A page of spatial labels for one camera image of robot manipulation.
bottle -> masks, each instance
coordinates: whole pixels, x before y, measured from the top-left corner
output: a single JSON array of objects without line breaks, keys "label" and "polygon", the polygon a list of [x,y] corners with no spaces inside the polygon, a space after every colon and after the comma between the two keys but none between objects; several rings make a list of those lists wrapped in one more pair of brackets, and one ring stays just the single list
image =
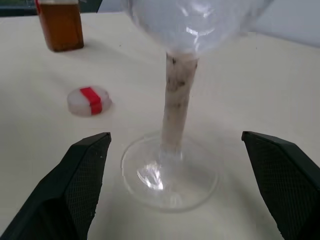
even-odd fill
[{"label": "bottle", "polygon": [[78,0],[35,0],[47,47],[64,52],[84,47]]}]

red tape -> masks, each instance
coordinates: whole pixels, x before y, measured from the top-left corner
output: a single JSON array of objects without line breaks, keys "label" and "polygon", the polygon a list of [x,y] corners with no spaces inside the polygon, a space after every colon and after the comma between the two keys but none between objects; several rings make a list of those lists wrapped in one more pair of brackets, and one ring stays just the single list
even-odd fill
[{"label": "red tape", "polygon": [[91,87],[81,88],[80,92],[89,101],[92,115],[96,115],[102,112],[101,98]]},{"label": "red tape", "polygon": [[38,11],[38,14],[41,13],[41,9],[40,9],[40,6],[39,6],[39,0],[35,0],[35,6],[36,6],[36,9]]}]

bottle cap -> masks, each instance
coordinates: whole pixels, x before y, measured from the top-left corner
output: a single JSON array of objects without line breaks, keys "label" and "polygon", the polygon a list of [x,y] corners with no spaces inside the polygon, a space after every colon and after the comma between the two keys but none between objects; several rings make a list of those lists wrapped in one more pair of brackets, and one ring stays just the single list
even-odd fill
[{"label": "bottle cap", "polygon": [[92,116],[108,110],[112,104],[106,90],[86,86],[73,90],[67,97],[69,111],[78,116]]}]

wine glass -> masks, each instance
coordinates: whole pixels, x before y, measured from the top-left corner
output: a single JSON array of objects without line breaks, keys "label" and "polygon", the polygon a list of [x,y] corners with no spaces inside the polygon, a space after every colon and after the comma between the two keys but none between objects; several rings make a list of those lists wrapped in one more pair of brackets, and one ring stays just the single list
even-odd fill
[{"label": "wine glass", "polygon": [[140,202],[184,211],[216,188],[217,162],[183,136],[199,55],[246,30],[272,1],[122,0],[134,24],[167,51],[162,131],[133,142],[121,160],[125,185]]}]

table surface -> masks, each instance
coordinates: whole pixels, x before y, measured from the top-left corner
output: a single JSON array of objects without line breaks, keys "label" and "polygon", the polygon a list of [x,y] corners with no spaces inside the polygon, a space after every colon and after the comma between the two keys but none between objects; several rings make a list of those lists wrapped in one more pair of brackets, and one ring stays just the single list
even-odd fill
[{"label": "table surface", "polygon": [[[0,234],[70,145],[111,132],[89,240],[281,240],[241,135],[294,142],[320,164],[320,50],[250,33],[200,59],[186,132],[212,151],[221,181],[201,207],[167,214],[132,200],[120,170],[125,148],[161,127],[165,52],[122,13],[83,14],[82,25],[83,49],[53,53],[37,17],[0,19]],[[87,85],[109,91],[108,112],[68,112],[67,94]]]}]

